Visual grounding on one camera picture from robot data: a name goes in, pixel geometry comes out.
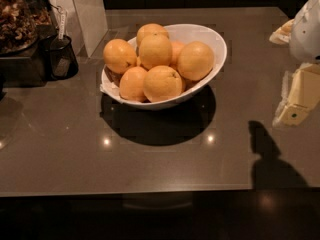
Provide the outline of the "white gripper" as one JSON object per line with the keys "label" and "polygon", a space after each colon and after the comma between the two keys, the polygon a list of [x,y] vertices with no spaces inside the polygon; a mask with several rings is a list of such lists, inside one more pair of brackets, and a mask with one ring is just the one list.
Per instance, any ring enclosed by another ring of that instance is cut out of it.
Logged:
{"label": "white gripper", "polygon": [[291,19],[274,31],[269,41],[289,43],[291,54],[302,63],[295,72],[286,71],[282,79],[282,100],[274,127],[298,126],[320,102],[320,0],[308,0]]}

